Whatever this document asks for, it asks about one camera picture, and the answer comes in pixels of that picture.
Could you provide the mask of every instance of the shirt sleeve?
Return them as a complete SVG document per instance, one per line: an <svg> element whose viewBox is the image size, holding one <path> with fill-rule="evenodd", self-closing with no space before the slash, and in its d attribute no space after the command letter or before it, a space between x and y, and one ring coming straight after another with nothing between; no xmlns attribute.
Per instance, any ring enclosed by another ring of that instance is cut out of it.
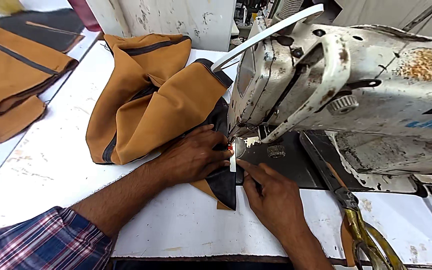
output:
<svg viewBox="0 0 432 270"><path fill-rule="evenodd" d="M103 269L111 238L70 208L0 228L0 269Z"/></svg>

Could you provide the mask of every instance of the knob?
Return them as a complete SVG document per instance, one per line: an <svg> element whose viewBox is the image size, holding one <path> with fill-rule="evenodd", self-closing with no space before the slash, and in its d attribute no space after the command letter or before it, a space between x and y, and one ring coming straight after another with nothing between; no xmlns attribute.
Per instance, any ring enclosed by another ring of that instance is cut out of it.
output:
<svg viewBox="0 0 432 270"><path fill-rule="evenodd" d="M354 95L344 95L329 102L326 106L332 115L343 115L351 112L359 106L358 100Z"/></svg>
<svg viewBox="0 0 432 270"><path fill-rule="evenodd" d="M280 144L268 146L268 156L270 158L282 158L286 156L284 146Z"/></svg>

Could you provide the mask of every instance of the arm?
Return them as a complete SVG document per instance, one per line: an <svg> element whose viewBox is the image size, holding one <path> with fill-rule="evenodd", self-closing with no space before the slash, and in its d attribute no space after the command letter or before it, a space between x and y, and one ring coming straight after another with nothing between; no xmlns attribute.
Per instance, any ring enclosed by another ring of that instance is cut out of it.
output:
<svg viewBox="0 0 432 270"><path fill-rule="evenodd" d="M239 159L237 163L245 171L243 187L251 209L279 240L294 268L333 270L304 219L298 185L264 163L256 166Z"/></svg>
<svg viewBox="0 0 432 270"><path fill-rule="evenodd" d="M37 217L0 228L0 268L102 269L118 231L147 201L166 187L204 179L229 166L234 152L214 151L227 144L199 127L159 157L69 208L54 207Z"/></svg>
<svg viewBox="0 0 432 270"><path fill-rule="evenodd" d="M214 151L227 144L213 125L201 126L120 180L92 194L71 208L95 224L107 236L115 236L156 194L166 187L204 179L210 172L229 166L234 153Z"/></svg>

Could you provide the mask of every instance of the fabric stack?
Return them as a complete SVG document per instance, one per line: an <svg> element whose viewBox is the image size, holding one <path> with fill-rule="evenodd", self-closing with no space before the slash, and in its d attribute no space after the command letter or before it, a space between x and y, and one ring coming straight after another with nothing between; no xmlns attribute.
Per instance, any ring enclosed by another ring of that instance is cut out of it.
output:
<svg viewBox="0 0 432 270"><path fill-rule="evenodd" d="M37 95L78 65L62 52L82 39L70 30L82 28L72 9L0 18L0 143L44 113Z"/></svg>

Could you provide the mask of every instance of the gold scissors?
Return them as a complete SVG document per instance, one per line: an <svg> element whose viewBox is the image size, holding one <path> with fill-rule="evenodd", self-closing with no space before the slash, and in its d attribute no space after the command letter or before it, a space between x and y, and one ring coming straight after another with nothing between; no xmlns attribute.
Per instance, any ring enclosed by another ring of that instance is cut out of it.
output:
<svg viewBox="0 0 432 270"><path fill-rule="evenodd" d="M347 247L348 245L347 242L345 244L345 237L343 234L344 230L349 231L351 252L345 250L348 266L356 265L358 270L363 270L359 252L359 250L362 250L375 270L407 270L406 266L384 236L363 220L360 208L358 207L358 198L349 191L333 166L325 161L321 152L311 141L308 133L310 133L310 131L300 132L299 139L311 160L316 165L329 190L334 194L334 197L341 204L345 212L341 238L343 239L343 247ZM324 140L329 145L332 145L326 134L319 136L318 139ZM373 236L379 244L382 252L370 235Z"/></svg>

